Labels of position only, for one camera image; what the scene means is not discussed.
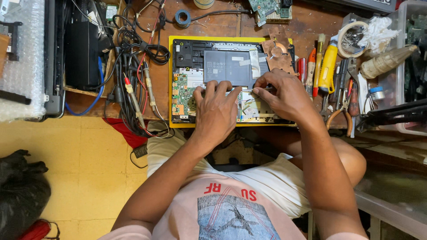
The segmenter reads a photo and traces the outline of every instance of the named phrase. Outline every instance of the pink t-shirt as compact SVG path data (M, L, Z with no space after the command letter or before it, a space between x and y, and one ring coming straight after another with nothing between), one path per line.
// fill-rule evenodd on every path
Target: pink t-shirt
M152 234L143 226L129 225L99 240L305 240L281 209L240 181L204 173L187 182L176 194ZM328 239L366 240L357 234L341 234L344 235L339 238L334 235Z

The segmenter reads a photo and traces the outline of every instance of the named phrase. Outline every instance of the masking tape roll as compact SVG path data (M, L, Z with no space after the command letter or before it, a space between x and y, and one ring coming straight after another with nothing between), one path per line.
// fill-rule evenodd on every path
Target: masking tape roll
M348 59L350 57L357 58L357 57L361 56L366 51L366 48L364 48L362 51L360 51L358 53L355 53L353 55L350 55L350 54L346 53L345 50L342 48L342 40L344 39L344 35L347 33L347 31L350 28L352 28L354 26L363 26L364 28L367 28L369 25L367 23L365 23L365 22L357 21L357 22L353 22L353 23L347 24L345 27L343 27L339 31L339 33L338 33L338 44L337 44L337 46L338 46L338 55L340 55L341 57L346 58L346 59Z

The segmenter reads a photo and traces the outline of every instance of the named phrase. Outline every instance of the yellow tile floor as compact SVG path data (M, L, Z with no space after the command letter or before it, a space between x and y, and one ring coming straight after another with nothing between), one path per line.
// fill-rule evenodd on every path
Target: yellow tile floor
M0 157L29 150L43 161L52 195L41 218L58 223L61 240L93 240L108 233L146 168L129 159L123 136L99 117L63 117L42 123L0 123ZM146 157L133 160L144 166ZM56 228L49 236L56 236Z

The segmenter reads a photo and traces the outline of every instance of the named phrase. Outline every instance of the person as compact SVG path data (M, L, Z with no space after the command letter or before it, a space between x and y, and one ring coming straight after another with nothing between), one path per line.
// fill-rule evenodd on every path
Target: person
M277 92L263 89L269 83ZM180 131L148 140L148 179L100 240L305 239L291 218L310 210L322 239L366 239L353 192L365 172L364 157L329 136L301 82L280 69L258 78L253 92L278 116L298 124L299 132L290 133L257 128L283 153L274 162L234 173L207 163L204 157L236 126L242 88L226 96L231 89L228 81L195 89L196 127L188 140Z

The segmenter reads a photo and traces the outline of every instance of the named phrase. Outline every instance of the hand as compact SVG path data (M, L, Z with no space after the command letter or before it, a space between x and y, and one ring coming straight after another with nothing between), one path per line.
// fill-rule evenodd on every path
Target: hand
M219 84L210 81L206 84L206 90L197 87L193 92L197 104L196 129L190 140L202 144L207 153L224 141L236 127L237 97L242 87L236 87L225 96L225 92L231 89L229 81L221 81Z
M277 89L276 93L263 89L269 83ZM252 91L266 101L281 118L297 124L320 116L301 81L278 68L259 77Z

